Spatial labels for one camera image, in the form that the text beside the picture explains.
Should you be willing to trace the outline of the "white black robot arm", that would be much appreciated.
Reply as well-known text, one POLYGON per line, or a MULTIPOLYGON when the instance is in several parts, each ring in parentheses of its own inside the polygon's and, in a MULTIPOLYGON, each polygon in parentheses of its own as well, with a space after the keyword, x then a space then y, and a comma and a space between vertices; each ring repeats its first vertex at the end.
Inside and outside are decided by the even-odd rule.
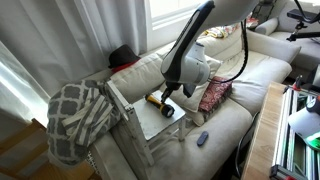
POLYGON ((191 97, 195 87, 208 81, 210 67, 204 57, 204 46, 197 42, 207 29, 232 25, 245 20, 259 0, 206 0, 193 13, 171 50, 165 56, 161 73, 167 88, 161 102, 180 86, 191 97))

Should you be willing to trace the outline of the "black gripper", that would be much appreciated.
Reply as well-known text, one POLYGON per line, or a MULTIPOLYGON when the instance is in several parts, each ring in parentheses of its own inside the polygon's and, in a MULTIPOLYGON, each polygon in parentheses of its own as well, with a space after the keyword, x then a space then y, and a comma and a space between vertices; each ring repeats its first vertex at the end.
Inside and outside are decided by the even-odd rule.
POLYGON ((173 91, 176 91, 180 88, 180 83, 174 82, 166 82, 166 89, 164 90, 163 94, 161 95, 161 103, 165 103, 166 100, 170 97, 173 91))

